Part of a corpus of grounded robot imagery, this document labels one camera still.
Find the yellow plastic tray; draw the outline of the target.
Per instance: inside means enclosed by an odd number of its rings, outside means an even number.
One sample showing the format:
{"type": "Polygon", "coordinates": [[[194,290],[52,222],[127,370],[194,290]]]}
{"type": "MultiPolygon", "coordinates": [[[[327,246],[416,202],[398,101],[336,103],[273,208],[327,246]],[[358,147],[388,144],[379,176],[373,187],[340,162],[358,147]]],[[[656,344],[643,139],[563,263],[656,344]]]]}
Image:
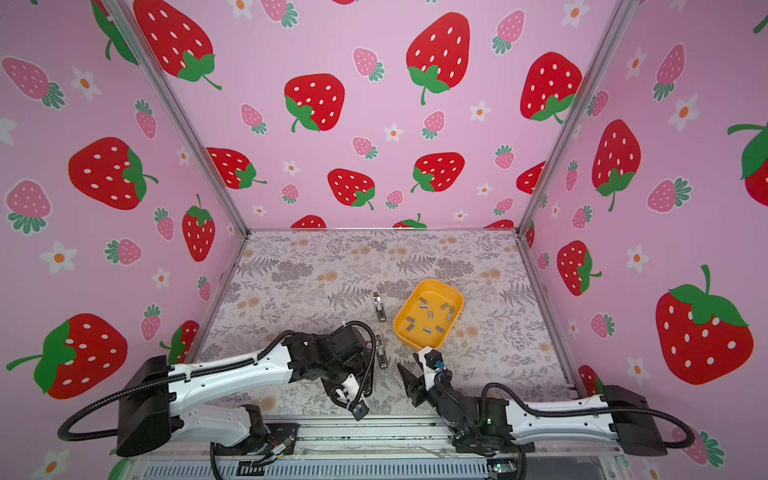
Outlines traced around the yellow plastic tray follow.
{"type": "Polygon", "coordinates": [[[463,295],[436,279],[420,282],[393,320],[397,338],[414,351],[445,343],[464,306],[463,295]]]}

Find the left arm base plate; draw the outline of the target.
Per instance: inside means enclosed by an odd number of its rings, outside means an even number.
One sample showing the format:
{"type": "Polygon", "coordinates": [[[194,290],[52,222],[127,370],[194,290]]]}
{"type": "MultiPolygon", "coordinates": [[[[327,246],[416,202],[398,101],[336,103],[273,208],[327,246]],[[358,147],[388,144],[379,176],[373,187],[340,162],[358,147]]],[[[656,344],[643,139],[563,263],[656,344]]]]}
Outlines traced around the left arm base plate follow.
{"type": "Polygon", "coordinates": [[[292,455],[298,439],[298,423],[268,423],[253,430],[239,444],[231,447],[232,455],[292,455]]]}

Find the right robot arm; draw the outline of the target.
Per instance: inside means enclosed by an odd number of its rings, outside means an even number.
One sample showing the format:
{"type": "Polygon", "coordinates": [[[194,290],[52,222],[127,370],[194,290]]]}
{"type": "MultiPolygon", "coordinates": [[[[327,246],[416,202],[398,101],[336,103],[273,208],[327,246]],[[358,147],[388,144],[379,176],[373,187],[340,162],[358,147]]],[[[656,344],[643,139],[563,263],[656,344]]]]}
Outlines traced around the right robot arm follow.
{"type": "Polygon", "coordinates": [[[450,383],[447,369],[425,368],[420,376],[398,366],[406,396],[426,404],[443,420],[459,453],[493,457],[525,451],[538,442],[586,441],[618,446],[634,456],[664,456],[696,442],[693,429],[649,407],[631,390],[606,385],[600,393],[564,402],[526,402],[504,384],[486,384],[466,396],[450,383]]]}

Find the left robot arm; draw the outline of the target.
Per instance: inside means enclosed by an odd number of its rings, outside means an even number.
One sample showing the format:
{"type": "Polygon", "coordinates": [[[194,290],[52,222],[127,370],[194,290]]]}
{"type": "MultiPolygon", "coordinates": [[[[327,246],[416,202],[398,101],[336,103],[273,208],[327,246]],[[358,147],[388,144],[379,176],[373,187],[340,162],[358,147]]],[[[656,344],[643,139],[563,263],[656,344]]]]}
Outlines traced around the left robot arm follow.
{"type": "Polygon", "coordinates": [[[65,442],[113,437],[120,457],[169,442],[218,444],[248,453],[268,433],[259,410],[213,401],[258,387],[319,380],[331,402],[357,421],[369,412],[377,345],[374,331],[351,321],[326,334],[284,331],[258,352],[202,363],[144,362],[126,387],[80,409],[58,428],[65,442]]]}

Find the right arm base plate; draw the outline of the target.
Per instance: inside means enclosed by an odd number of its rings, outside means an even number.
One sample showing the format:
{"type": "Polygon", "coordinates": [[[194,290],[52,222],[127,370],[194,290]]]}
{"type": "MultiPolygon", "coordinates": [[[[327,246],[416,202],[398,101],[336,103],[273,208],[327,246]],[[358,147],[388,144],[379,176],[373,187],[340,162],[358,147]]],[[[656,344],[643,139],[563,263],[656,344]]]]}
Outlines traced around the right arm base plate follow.
{"type": "Polygon", "coordinates": [[[512,428],[509,425],[482,423],[476,427],[466,421],[447,421],[446,425],[452,433],[451,443],[458,453],[472,453],[491,458],[497,454],[528,454],[535,451],[533,443],[514,443],[512,428]]]}

